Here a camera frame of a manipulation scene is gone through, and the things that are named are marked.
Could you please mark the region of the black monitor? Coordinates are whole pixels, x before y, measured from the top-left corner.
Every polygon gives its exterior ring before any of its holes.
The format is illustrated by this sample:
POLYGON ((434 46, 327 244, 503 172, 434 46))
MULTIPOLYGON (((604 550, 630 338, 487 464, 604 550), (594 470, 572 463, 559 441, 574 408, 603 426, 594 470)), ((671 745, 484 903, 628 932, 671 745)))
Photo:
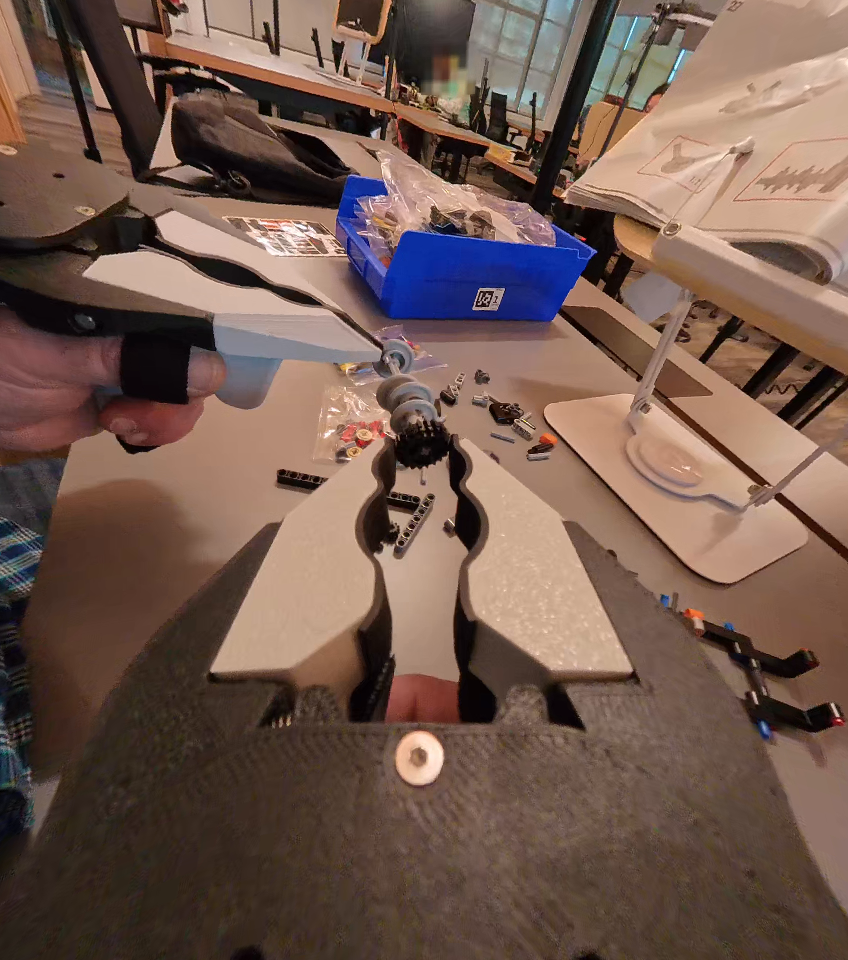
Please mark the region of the black monitor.
POLYGON ((401 82, 428 93, 465 83, 476 4, 471 1, 392 2, 392 54, 401 82))

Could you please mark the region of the grey toy axle with gear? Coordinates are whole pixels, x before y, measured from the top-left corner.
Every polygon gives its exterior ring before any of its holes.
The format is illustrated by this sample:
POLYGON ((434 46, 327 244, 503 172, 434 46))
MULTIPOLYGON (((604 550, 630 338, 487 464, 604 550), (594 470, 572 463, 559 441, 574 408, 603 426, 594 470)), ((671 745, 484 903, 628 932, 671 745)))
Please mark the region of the grey toy axle with gear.
POLYGON ((394 435, 396 462, 406 470, 423 471, 443 460, 449 453, 451 435, 440 408, 440 399, 434 395, 433 404, 443 419, 442 424, 422 424, 403 434, 394 435))

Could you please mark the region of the person's left hand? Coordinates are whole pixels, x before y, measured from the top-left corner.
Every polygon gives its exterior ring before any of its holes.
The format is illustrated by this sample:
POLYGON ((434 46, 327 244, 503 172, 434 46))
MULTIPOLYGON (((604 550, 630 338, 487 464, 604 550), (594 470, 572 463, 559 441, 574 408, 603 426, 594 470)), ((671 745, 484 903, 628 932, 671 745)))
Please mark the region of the person's left hand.
POLYGON ((191 354, 186 404, 118 395, 99 406, 96 391, 119 385, 121 346, 33 329, 0 305, 0 451, 47 452, 100 432, 134 448, 185 437, 225 382, 223 359, 191 354))

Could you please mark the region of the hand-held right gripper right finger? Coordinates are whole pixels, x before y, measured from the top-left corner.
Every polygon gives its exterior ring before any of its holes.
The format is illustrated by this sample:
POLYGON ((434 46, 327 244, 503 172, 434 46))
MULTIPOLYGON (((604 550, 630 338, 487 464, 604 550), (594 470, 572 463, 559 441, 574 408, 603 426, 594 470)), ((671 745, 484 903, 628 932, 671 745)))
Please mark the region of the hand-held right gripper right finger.
POLYGON ((561 514, 454 436, 454 531, 466 548, 454 648, 477 679, 632 679, 634 667, 561 514))

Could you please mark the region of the dark grey holed toy beam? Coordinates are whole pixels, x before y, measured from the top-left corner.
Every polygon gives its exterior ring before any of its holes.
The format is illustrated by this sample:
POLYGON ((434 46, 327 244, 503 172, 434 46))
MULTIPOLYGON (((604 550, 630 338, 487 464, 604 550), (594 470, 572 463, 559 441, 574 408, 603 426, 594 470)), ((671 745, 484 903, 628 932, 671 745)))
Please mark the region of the dark grey holed toy beam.
POLYGON ((436 496, 434 493, 427 494, 422 499, 420 505, 417 507, 414 513, 411 515, 409 521, 406 522, 406 525, 398 534, 394 544, 393 556, 395 558, 403 558, 406 556, 406 552, 408 551, 409 547, 412 545, 421 528, 430 517, 435 498, 436 496))

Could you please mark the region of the sticker sheet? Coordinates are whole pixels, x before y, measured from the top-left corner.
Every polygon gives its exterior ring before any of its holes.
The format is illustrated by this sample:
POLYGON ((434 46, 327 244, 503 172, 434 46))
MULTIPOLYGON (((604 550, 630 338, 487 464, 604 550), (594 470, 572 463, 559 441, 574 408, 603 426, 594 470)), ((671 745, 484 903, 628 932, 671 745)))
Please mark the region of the sticker sheet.
POLYGON ((320 222, 300 219, 245 218, 226 216, 223 220, 247 234, 266 251, 279 258, 346 258, 345 247, 320 222))

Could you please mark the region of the clear bags of toy parts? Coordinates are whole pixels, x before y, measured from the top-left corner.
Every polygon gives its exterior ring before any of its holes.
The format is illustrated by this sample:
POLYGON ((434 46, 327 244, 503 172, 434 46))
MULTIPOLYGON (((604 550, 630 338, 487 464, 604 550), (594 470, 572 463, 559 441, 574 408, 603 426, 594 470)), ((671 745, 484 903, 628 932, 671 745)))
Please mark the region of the clear bags of toy parts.
POLYGON ((356 202, 358 235, 384 268, 411 233, 555 248, 546 216, 522 201, 449 183, 404 155, 382 161, 384 192, 356 202))

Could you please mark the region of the clear bag yellow blue parts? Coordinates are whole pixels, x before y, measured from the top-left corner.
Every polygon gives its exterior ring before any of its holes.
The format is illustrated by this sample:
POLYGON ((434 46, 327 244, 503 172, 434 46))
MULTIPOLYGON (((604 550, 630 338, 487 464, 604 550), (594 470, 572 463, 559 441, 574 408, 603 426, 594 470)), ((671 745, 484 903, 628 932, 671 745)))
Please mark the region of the clear bag yellow blue parts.
MULTIPOLYGON (((402 323, 384 327, 378 332, 378 336, 382 341, 399 340, 406 344, 414 355, 411 370, 413 374, 447 367, 447 363, 433 356, 419 340, 410 337, 402 323)), ((384 374, 377 372, 372 362, 346 363, 336 365, 335 368, 342 376, 349 378, 351 381, 364 384, 381 379, 389 373, 388 369, 384 374)))

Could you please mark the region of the clear bag red tan parts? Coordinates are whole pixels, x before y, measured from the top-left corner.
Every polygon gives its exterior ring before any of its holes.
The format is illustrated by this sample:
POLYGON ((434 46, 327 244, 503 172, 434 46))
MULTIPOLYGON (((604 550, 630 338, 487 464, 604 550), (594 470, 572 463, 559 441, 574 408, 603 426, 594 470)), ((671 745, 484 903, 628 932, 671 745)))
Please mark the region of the clear bag red tan parts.
POLYGON ((390 415, 369 390, 330 385, 322 393, 312 459, 346 463, 390 434, 390 415))

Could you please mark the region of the black backpack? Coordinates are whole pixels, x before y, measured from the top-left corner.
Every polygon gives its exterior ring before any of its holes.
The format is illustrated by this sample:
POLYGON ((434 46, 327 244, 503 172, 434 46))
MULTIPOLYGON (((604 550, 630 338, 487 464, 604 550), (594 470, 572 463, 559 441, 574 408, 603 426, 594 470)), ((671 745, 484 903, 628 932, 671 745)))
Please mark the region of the black backpack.
POLYGON ((271 126, 243 102, 189 93, 170 108, 170 144, 181 165, 236 199, 336 208, 355 171, 324 141, 271 126))

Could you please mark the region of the black pole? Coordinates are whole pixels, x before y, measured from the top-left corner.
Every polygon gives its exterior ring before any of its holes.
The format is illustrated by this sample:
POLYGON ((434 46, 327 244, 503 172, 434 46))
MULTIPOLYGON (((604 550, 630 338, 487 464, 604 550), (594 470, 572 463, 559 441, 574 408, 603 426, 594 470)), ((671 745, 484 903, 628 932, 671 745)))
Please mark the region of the black pole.
POLYGON ((593 3, 586 30, 575 55, 573 68, 558 103, 558 112, 551 127, 550 139, 531 194, 530 205, 539 213, 546 214, 550 211, 554 187, 557 184, 563 160, 597 73, 600 57, 620 4, 620 1, 593 3))

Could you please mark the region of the black holed toy beam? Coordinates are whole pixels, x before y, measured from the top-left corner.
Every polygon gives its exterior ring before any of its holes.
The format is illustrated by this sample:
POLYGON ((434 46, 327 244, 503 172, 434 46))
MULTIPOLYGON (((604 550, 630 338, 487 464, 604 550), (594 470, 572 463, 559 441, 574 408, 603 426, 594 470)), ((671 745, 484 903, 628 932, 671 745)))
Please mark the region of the black holed toy beam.
MULTIPOLYGON (((318 474, 310 474, 281 468, 276 471, 275 482, 278 486, 312 492, 328 482, 330 478, 318 474)), ((389 508, 406 513, 412 513, 422 506, 422 498, 414 494, 392 491, 387 495, 386 503, 389 508)))

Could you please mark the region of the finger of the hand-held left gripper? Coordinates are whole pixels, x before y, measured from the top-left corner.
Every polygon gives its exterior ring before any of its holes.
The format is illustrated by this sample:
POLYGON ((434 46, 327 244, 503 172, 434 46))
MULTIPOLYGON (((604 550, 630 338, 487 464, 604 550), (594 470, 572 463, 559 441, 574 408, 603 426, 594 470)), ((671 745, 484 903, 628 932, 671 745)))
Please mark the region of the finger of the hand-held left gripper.
POLYGON ((84 277, 208 315, 214 347, 226 355, 291 361, 379 361, 382 348, 324 305, 211 279, 185 261, 151 250, 102 256, 84 277))
POLYGON ((153 218, 154 247, 183 260, 210 286, 211 321, 242 332, 362 332, 363 327, 280 257, 226 221, 180 210, 153 218))

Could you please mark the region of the instruction booklet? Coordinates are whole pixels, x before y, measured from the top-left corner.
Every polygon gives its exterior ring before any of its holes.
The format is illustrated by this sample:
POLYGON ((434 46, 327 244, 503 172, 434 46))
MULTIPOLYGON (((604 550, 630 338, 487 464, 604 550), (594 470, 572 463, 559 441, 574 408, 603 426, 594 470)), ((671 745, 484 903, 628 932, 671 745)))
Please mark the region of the instruction booklet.
POLYGON ((848 269, 848 1, 727 2, 568 204, 712 234, 807 279, 848 269))

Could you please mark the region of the black chair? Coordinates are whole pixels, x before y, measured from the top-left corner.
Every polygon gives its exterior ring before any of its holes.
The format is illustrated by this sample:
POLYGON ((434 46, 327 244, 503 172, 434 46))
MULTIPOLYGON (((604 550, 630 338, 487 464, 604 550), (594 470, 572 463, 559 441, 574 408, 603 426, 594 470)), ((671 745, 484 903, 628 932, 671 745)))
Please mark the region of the black chair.
POLYGON ((220 190, 249 195, 250 181, 240 169, 241 157, 230 149, 238 125, 222 102, 223 93, 236 92, 235 87, 197 64, 164 55, 147 56, 145 60, 158 68, 158 80, 169 82, 171 94, 183 86, 214 90, 192 95, 181 116, 172 104, 166 119, 150 93, 142 63, 127 42, 116 4, 76 1, 61 2, 60 7, 88 54, 118 121, 122 148, 136 182, 170 180, 193 186, 191 176, 175 174, 187 166, 214 178, 220 190))

